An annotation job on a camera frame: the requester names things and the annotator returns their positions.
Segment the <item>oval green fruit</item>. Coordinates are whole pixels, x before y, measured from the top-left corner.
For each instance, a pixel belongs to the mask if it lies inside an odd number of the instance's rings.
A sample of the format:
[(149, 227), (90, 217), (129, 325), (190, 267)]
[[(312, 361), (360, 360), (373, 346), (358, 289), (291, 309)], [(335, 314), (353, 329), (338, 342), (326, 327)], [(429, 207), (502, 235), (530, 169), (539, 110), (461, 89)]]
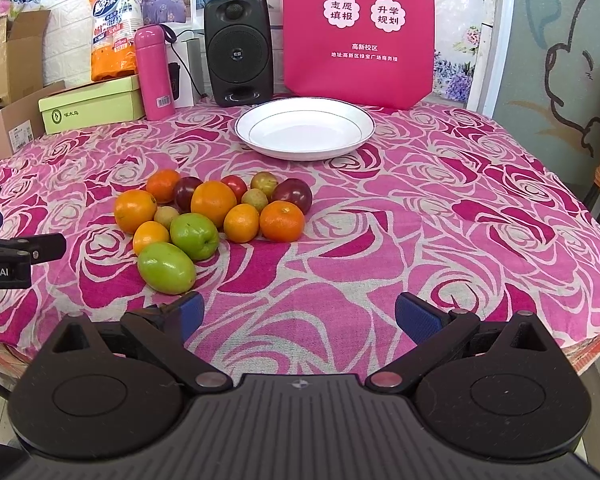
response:
[(168, 242), (155, 242), (145, 247), (137, 257), (137, 269), (149, 287), (171, 296), (191, 290), (197, 276), (189, 256)]

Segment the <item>small yellow orange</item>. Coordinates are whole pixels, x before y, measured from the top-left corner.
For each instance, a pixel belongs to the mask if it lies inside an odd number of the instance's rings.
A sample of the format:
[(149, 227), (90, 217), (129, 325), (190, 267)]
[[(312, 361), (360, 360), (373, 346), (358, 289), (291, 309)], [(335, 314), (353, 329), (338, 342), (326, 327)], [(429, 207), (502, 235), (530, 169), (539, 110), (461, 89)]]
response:
[(157, 221), (147, 221), (142, 223), (133, 235), (133, 252), (138, 256), (147, 246), (154, 243), (167, 243), (169, 240), (170, 233), (165, 226)]

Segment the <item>round green apple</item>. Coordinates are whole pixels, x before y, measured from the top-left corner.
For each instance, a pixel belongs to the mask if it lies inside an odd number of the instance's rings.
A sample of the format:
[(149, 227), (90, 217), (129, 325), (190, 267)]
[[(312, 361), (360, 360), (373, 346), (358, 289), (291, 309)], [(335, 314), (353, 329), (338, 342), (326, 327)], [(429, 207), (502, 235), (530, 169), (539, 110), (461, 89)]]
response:
[(170, 225), (171, 242), (193, 261), (207, 260), (220, 244), (218, 229), (202, 214), (180, 214)]

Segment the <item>small green-brown fruit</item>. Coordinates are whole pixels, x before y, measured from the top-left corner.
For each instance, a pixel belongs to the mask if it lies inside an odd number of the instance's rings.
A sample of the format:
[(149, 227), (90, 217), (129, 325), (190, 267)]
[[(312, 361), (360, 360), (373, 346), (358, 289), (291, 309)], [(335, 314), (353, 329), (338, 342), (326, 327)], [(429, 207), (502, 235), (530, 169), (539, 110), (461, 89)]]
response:
[(171, 223), (178, 218), (180, 212), (172, 206), (159, 206), (154, 215), (154, 221), (170, 230)]

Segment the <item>large orange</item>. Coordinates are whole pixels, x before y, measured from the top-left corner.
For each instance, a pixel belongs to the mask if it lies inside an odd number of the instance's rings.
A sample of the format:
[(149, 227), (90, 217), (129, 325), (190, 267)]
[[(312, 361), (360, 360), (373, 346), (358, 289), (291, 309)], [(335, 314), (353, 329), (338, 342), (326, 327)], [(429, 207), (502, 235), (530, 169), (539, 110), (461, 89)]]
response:
[(147, 191), (125, 191), (114, 201), (114, 221), (126, 234), (134, 234), (143, 223), (154, 218), (157, 207), (155, 197)]

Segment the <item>small orange front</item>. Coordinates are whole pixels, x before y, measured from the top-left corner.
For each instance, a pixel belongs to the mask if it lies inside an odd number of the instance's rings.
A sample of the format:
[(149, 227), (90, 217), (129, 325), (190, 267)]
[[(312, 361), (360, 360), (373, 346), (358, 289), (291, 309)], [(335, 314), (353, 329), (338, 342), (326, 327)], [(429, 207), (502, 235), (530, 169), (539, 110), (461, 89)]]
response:
[(230, 242), (248, 243), (258, 235), (259, 230), (259, 211), (249, 204), (239, 204), (233, 207), (223, 221), (223, 231)]

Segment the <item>big orange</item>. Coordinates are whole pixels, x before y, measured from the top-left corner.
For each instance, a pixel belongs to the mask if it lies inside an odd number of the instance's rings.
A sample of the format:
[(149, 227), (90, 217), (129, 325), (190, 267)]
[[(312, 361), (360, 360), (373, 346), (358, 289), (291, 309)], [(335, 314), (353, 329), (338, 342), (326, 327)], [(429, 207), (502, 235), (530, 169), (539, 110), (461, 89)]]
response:
[(190, 212), (202, 214), (219, 229), (228, 212), (237, 205), (234, 192), (221, 181), (202, 182), (190, 201)]

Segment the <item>dark red plum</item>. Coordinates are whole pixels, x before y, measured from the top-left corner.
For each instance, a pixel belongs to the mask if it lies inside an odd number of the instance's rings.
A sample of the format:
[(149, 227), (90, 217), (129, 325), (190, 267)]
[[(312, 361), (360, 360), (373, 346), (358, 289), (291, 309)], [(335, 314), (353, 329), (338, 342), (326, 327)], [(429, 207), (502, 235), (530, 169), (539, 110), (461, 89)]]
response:
[(197, 177), (182, 177), (174, 186), (174, 204), (181, 212), (189, 212), (193, 194), (202, 181)]
[(295, 204), (302, 211), (302, 214), (307, 214), (313, 203), (313, 193), (306, 182), (289, 178), (276, 186), (271, 200), (272, 202), (282, 200), (283, 202)]

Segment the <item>tangerine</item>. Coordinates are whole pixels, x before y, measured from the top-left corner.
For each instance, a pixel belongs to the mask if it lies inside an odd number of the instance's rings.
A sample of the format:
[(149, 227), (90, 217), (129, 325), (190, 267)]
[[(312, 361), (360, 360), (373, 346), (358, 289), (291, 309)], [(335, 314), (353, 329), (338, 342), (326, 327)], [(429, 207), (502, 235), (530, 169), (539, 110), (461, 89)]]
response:
[(286, 200), (276, 200), (260, 213), (260, 231), (268, 240), (291, 243), (298, 240), (304, 229), (301, 209)]
[(159, 205), (174, 201), (175, 188), (180, 182), (180, 174), (173, 169), (161, 169), (152, 174), (146, 182), (146, 191), (154, 196)]

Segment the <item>small yellowish fruit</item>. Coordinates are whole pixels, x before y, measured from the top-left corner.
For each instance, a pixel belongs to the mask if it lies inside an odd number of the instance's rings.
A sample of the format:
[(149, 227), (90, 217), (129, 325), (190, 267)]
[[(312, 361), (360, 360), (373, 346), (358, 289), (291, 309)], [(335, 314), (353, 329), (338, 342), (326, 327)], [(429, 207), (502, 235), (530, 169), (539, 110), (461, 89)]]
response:
[(261, 212), (268, 206), (268, 196), (260, 188), (250, 188), (242, 196), (242, 203), (253, 206), (257, 211)]

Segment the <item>small red plum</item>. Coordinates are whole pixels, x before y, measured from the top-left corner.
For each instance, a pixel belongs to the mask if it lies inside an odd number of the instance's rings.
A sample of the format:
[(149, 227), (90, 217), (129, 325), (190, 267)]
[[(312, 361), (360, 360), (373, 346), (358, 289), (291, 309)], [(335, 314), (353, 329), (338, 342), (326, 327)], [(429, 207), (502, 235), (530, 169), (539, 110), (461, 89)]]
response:
[(241, 177), (230, 174), (221, 179), (221, 181), (232, 190), (238, 203), (242, 201), (242, 196), (248, 191), (248, 185)]

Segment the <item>yellow-red plum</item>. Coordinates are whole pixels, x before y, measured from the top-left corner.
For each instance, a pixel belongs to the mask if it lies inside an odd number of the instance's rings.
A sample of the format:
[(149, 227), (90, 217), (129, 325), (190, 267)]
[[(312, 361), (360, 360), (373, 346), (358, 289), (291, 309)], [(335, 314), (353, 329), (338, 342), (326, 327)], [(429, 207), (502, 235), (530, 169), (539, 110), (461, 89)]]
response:
[(277, 188), (278, 180), (268, 171), (260, 171), (255, 174), (250, 182), (250, 188), (260, 190), (267, 198), (271, 198)]

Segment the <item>light green box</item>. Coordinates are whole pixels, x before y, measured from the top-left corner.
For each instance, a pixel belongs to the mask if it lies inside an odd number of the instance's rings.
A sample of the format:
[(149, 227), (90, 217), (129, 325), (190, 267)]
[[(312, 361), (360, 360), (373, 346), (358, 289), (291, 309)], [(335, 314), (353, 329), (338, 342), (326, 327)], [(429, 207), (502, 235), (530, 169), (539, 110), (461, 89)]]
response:
[(132, 122), (145, 116), (136, 75), (67, 89), (38, 101), (46, 134)]

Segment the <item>pink thermos bottle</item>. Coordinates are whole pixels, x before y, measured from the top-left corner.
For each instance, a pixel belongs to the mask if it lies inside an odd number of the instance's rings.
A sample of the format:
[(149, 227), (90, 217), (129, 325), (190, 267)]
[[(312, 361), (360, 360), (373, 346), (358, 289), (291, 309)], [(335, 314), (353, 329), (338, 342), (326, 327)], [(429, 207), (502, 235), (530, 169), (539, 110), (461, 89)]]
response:
[(146, 118), (155, 122), (173, 115), (175, 108), (163, 27), (140, 28), (134, 37), (134, 47)]

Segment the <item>black speaker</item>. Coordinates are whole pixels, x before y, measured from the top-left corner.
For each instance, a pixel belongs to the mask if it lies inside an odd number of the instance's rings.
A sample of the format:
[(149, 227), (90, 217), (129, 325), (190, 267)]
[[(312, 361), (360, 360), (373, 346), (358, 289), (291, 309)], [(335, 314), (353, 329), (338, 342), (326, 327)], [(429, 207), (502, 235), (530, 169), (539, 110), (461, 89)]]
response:
[(266, 0), (211, 0), (204, 7), (211, 89), (222, 107), (261, 104), (274, 93)]

